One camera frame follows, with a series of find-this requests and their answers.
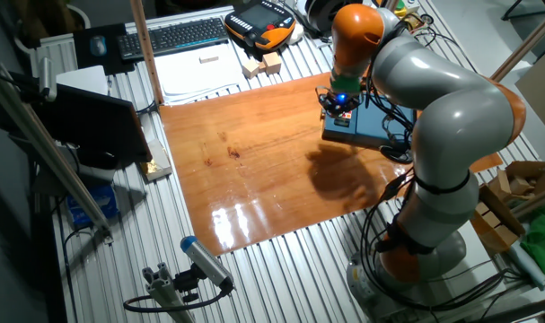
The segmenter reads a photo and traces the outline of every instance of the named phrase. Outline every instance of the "black keyboard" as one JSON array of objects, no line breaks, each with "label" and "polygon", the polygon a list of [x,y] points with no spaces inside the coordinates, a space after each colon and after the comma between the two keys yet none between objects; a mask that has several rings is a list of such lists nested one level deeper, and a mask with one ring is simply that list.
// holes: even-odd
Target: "black keyboard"
[{"label": "black keyboard", "polygon": [[[148,30],[148,33],[156,56],[203,48],[228,41],[224,24],[218,18],[180,23],[161,29]],[[118,36],[117,42],[119,43],[120,58],[123,61],[143,58],[137,34]]]}]

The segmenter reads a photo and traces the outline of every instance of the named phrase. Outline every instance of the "metal slotted table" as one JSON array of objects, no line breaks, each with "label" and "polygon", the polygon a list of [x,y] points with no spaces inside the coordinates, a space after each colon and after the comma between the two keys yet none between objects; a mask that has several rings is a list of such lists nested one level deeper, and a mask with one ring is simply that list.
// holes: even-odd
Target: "metal slotted table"
[{"label": "metal slotted table", "polygon": [[[187,13],[153,19],[148,25],[159,28],[197,19],[224,18],[231,11],[229,6]],[[428,1],[422,1],[420,13],[434,16],[435,28],[453,38]],[[136,32],[135,24],[127,24],[127,31]],[[241,63],[249,58],[233,42],[228,46],[238,57],[240,73]],[[470,69],[462,52],[444,39],[437,39],[430,48]],[[41,47],[31,55],[33,71],[37,70],[42,57],[53,60],[57,74],[77,69],[73,36],[42,40]],[[332,52],[330,46],[317,48],[312,40],[304,38],[284,50],[281,59],[283,67],[279,74],[259,74],[252,80],[242,79],[237,87],[206,97],[206,100],[329,72]],[[153,101],[144,62],[136,64],[134,72],[114,75],[110,81],[111,95],[132,101],[136,109],[143,109]],[[169,149],[157,112],[145,113],[141,122],[152,129],[147,135],[157,137]],[[499,155],[504,161],[504,165],[499,166],[502,169],[512,161],[539,160],[524,135]],[[495,169],[482,171],[478,174],[479,182],[488,182],[495,174]],[[171,318],[166,314],[141,315],[124,311],[122,303],[137,295],[146,295],[142,268],[165,262],[173,274],[189,269],[189,259],[180,251],[180,240],[192,235],[193,231],[178,176],[173,173],[168,178],[145,183],[138,167],[132,164],[116,172],[113,185],[121,214],[110,220],[114,239],[110,246],[93,241],[89,234],[80,234],[63,250],[60,241],[71,233],[71,226],[61,213],[53,215],[68,321],[170,322]],[[380,214],[385,219],[397,212],[393,202],[380,207]],[[232,297],[193,310],[196,321],[366,322],[368,319],[346,284],[347,260],[358,251],[364,218],[365,211],[342,215],[220,256],[234,277],[236,291]],[[66,273],[64,252],[71,262],[70,278]],[[215,287],[207,282],[201,282],[198,291],[202,300],[217,294]],[[153,304],[146,301],[142,306]]]}]

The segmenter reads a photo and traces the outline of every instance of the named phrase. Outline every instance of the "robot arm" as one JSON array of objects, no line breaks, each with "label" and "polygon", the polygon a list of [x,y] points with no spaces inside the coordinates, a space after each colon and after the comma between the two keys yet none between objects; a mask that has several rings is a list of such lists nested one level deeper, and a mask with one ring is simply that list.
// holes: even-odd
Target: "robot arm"
[{"label": "robot arm", "polygon": [[[412,136],[415,180],[376,264],[384,281],[414,284],[442,275],[465,257],[457,230],[473,215],[479,195],[469,167],[513,142],[525,107],[501,84],[439,57],[397,25],[386,9],[350,4],[338,12],[328,99],[361,95],[359,79],[372,64],[379,93],[423,111]],[[326,100],[322,106],[330,113],[355,108],[338,103]]]}]

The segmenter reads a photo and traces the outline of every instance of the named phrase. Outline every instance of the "wooden board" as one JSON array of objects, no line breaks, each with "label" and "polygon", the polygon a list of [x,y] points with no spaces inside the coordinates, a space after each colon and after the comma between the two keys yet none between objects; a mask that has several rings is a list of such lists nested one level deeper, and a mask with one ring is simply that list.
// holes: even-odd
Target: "wooden board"
[{"label": "wooden board", "polygon": [[[195,235],[219,255],[373,205],[406,166],[321,140],[328,74],[161,107]],[[501,164],[494,154],[474,171]]]}]

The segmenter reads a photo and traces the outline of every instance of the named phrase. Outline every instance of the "floor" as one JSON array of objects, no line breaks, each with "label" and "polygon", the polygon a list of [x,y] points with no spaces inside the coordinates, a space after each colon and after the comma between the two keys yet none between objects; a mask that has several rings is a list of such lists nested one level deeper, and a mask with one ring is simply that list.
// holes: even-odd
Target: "floor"
[{"label": "floor", "polygon": [[[479,73],[485,76],[492,75],[545,18],[545,15],[541,14],[514,18],[507,22],[500,20],[513,2],[513,0],[433,0],[471,62],[478,68]],[[545,10],[545,6],[540,0],[524,0],[514,9],[513,14],[541,10]],[[523,58],[502,84],[521,95],[515,83],[543,51],[545,37]],[[545,126],[530,107],[527,109],[523,133],[545,161]]]}]

